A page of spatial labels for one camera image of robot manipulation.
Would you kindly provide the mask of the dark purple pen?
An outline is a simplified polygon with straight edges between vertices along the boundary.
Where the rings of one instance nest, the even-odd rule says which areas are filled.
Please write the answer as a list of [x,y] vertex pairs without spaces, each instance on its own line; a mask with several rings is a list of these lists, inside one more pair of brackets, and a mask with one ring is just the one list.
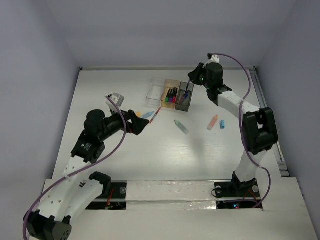
[[185,91],[184,91],[184,95],[183,96],[185,96],[187,94],[189,86],[190,86],[190,83],[191,83],[191,80],[189,79],[188,82],[187,82],[187,85],[185,87]]

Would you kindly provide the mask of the red patterned pen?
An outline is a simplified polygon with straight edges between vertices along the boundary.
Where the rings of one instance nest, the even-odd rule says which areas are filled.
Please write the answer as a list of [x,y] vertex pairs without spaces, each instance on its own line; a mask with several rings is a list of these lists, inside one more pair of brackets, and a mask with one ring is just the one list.
[[160,112],[161,109],[162,109],[162,107],[159,107],[158,110],[155,112],[155,114],[153,115],[153,117],[149,121],[150,124],[155,120],[156,116],[158,115],[158,113]]

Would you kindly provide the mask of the red gel pen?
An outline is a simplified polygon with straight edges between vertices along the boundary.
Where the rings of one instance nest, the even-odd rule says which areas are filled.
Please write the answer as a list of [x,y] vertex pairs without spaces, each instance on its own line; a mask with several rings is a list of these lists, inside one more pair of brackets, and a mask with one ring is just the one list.
[[189,90],[186,93],[182,94],[180,100],[178,101],[178,104],[182,105],[184,101],[188,98],[189,94],[190,94]]

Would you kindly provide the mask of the green glue tube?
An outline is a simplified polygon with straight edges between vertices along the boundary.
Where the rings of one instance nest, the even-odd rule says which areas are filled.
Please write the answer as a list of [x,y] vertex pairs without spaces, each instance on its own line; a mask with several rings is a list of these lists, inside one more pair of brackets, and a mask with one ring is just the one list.
[[178,120],[174,120],[175,125],[185,134],[189,134],[189,130]]

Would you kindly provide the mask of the purple highlighter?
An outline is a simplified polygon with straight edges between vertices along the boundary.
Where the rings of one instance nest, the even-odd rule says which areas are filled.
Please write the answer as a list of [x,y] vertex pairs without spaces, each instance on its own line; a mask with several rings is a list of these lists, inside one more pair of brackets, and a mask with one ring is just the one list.
[[173,99],[173,88],[171,88],[169,103],[172,103],[172,99]]

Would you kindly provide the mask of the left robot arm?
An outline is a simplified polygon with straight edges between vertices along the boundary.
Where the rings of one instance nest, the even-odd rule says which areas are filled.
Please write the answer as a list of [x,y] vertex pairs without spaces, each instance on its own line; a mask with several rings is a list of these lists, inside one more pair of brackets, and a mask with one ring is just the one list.
[[99,109],[90,111],[71,151],[63,180],[47,192],[38,207],[32,207],[25,215],[25,231],[38,240],[68,239],[72,224],[90,203],[110,194],[111,177],[88,170],[105,150],[104,141],[118,131],[137,136],[148,124],[149,120],[136,116],[132,110],[112,112],[110,117]]

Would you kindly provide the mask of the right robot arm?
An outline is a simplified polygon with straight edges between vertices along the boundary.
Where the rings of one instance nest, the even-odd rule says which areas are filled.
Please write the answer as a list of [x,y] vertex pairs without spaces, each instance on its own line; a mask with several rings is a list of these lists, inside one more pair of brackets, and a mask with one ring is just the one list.
[[238,119],[244,152],[232,174],[230,190],[235,196],[242,196],[256,179],[257,169],[267,151],[278,142],[278,131],[272,109],[244,101],[224,84],[223,75],[222,65],[211,61],[199,63],[188,77],[193,84],[206,88],[211,102]]

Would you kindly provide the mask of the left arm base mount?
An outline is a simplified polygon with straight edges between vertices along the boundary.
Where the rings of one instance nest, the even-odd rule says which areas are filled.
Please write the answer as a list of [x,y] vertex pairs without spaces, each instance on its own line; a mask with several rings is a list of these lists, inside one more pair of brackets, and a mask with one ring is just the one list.
[[108,193],[94,199],[86,210],[126,210],[127,209],[127,182],[113,181]]

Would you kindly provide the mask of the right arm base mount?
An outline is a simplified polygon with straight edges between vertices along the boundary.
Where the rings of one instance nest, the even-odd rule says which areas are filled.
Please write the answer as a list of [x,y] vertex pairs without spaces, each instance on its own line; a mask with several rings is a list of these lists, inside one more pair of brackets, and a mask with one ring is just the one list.
[[262,209],[260,192],[252,189],[236,190],[230,181],[218,181],[210,194],[218,210]]

